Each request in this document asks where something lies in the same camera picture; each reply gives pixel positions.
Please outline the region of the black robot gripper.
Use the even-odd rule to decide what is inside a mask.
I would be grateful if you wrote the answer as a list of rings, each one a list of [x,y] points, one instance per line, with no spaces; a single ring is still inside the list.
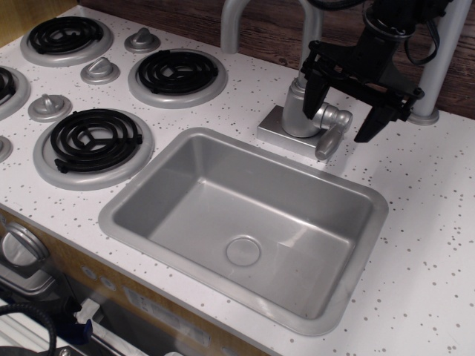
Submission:
[[[301,72],[307,80],[303,112],[313,119],[330,88],[335,88],[372,108],[354,139],[366,143],[390,121],[407,120],[424,92],[393,63],[403,38],[368,22],[357,44],[342,46],[311,41]]]

